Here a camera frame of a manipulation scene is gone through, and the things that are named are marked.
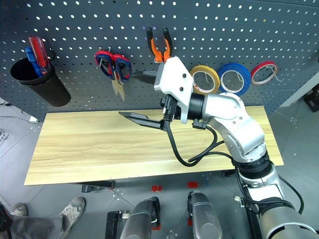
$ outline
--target shoe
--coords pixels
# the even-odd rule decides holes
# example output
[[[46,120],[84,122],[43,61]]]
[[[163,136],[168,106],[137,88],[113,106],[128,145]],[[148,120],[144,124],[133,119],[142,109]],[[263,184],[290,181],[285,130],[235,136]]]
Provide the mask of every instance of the shoe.
[[[28,216],[28,208],[26,207],[26,204],[18,203],[14,205],[13,209],[10,211],[10,214],[19,217],[26,217]]]
[[[74,198],[60,213],[63,216],[63,229],[64,233],[61,239],[68,236],[71,231],[72,226],[79,220],[82,216],[85,208],[85,199],[82,197]]]

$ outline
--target yellow tape roll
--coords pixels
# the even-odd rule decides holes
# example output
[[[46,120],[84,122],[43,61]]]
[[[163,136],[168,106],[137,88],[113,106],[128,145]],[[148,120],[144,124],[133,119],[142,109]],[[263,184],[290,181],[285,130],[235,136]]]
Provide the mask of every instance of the yellow tape roll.
[[[209,75],[212,79],[213,79],[213,83],[214,86],[212,89],[210,90],[204,90],[202,88],[200,88],[196,83],[195,83],[195,79],[194,79],[194,75],[196,73],[205,73],[207,75]],[[219,76],[217,74],[216,71],[214,71],[214,69],[208,67],[208,66],[204,66],[204,65],[198,65],[193,67],[193,69],[191,69],[191,71],[189,72],[191,74],[191,76],[193,77],[193,86],[194,86],[194,90],[195,92],[199,93],[199,94],[203,94],[203,95],[207,95],[209,93],[216,93],[218,91],[218,88],[220,86],[220,80],[219,80]]]

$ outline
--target pliers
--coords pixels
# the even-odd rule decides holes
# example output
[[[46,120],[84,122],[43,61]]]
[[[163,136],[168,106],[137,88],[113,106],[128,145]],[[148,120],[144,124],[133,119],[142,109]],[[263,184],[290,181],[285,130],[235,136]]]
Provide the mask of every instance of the pliers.
[[[164,35],[164,41],[166,44],[166,51],[164,52],[164,54],[158,51],[157,47],[155,46],[152,29],[149,26],[146,28],[146,36],[148,40],[148,45],[149,45],[151,53],[155,56],[154,62],[156,63],[166,62],[166,60],[171,57],[171,53],[173,50],[173,44],[172,44],[167,27],[163,28],[163,35]]]

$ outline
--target pegboard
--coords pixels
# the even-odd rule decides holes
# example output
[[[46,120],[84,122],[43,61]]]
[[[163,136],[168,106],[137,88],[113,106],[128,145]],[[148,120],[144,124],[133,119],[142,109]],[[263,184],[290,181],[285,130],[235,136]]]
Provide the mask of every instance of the pegboard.
[[[1,97],[39,119],[47,112],[158,109],[162,94],[138,80],[125,83],[125,102],[115,96],[93,58],[97,46],[111,46],[112,53],[129,58],[133,71],[157,70],[147,26],[161,50],[162,28],[168,27],[173,55],[189,70],[203,64],[217,71],[238,62],[251,71],[275,61],[281,82],[251,85],[242,95],[246,105],[265,105],[268,113],[319,70],[319,0],[3,0]],[[72,97],[64,107],[51,107],[10,76],[11,66],[25,57],[30,35],[43,37],[57,54],[52,63]]]

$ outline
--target blue tape roll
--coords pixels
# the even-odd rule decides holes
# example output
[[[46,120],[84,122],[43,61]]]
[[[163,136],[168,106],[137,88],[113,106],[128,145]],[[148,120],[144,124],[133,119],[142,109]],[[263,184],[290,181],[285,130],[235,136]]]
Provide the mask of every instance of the blue tape roll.
[[[234,90],[230,90],[230,89],[225,87],[225,84],[223,83],[223,76],[228,71],[235,71],[241,75],[241,77],[243,78],[243,81],[244,81],[242,88],[234,91]],[[248,91],[248,88],[251,84],[251,76],[250,76],[249,71],[244,66],[242,66],[238,63],[228,63],[228,64],[224,65],[222,68],[220,68],[217,73],[218,73],[218,76],[220,79],[219,90],[221,92],[230,92],[230,93],[234,93],[238,96],[241,96],[246,91]]]

